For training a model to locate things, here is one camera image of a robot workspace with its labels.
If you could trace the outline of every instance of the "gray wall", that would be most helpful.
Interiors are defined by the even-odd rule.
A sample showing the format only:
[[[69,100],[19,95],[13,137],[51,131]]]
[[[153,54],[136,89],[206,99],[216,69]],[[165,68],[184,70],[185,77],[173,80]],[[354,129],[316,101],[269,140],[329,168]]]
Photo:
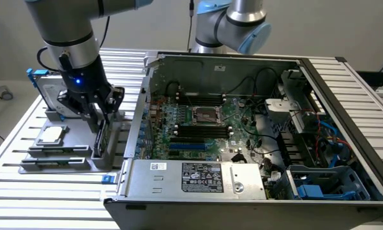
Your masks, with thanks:
[[[186,49],[189,0],[155,0],[112,17],[105,47]],[[344,56],[357,69],[383,64],[383,0],[265,0],[273,24],[264,54]],[[103,36],[105,19],[93,22]],[[0,79],[25,79],[44,45],[23,0],[0,0]]]

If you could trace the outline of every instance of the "power supply label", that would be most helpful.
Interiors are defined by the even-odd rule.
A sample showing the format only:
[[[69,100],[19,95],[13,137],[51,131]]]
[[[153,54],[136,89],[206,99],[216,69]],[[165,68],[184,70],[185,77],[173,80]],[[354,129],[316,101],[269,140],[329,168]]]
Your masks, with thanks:
[[[181,178],[181,190],[186,193],[224,193],[221,164],[182,163]]]

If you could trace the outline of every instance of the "blue clip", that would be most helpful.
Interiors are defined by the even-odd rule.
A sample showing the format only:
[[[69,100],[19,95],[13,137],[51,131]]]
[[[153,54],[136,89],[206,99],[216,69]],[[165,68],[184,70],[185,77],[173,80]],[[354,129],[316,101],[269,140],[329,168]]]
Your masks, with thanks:
[[[28,78],[29,78],[29,80],[31,80],[31,82],[32,82],[33,87],[37,88],[37,83],[36,83],[36,80],[35,80],[33,74],[32,74],[32,68],[29,68],[29,69],[27,70],[27,76],[28,76]]]
[[[32,68],[29,68],[27,70],[27,76],[28,76],[28,78],[29,78],[29,80],[32,82],[33,87],[37,88],[39,86],[37,86],[37,82],[36,82],[35,76],[45,76],[45,75],[49,74],[49,71],[47,69],[37,69],[35,73],[32,71],[33,71]]]
[[[115,176],[104,175],[101,184],[115,184]]]
[[[37,69],[33,74],[36,76],[47,76],[49,74],[49,70],[48,69]]]
[[[344,194],[324,194],[320,185],[313,184],[304,184],[297,190],[300,197],[305,200],[353,200],[357,194],[354,191],[349,191]]]

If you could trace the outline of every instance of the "green circuit board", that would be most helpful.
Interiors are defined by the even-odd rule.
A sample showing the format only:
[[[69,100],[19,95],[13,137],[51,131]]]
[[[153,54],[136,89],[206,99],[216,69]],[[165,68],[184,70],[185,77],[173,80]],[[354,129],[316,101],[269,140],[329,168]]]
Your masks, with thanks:
[[[197,117],[193,111],[217,111],[220,119]],[[152,124],[155,133],[153,159],[160,160],[198,160],[198,161],[229,161],[237,154],[238,148],[246,154],[248,140],[256,142],[256,137],[242,129],[241,117],[249,120],[245,128],[257,133],[256,126],[252,126],[252,110],[246,110],[240,98],[228,98],[221,106],[188,106],[178,105],[172,98],[159,97],[152,105]],[[170,138],[176,138],[176,125],[185,126],[220,126],[233,127],[234,135],[230,138],[205,138],[205,150],[176,150],[169,149]]]

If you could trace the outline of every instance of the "robotic arm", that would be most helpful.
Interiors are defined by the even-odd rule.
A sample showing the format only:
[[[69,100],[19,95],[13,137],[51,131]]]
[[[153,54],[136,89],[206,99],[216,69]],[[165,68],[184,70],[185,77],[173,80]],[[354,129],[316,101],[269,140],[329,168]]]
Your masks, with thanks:
[[[104,119],[117,112],[125,90],[108,83],[91,20],[149,5],[153,0],[25,0],[68,90],[59,101],[97,132],[97,103]]]
[[[265,20],[262,0],[202,0],[192,51],[225,53],[224,46],[228,46],[241,54],[254,54],[272,33]]]
[[[153,0],[25,0],[67,91],[59,102],[79,114],[93,133],[99,130],[95,104],[103,116],[117,112],[125,89],[108,83],[91,20],[149,5]],[[197,11],[197,53],[242,54],[262,47],[272,26],[265,23],[262,0],[202,0]]]

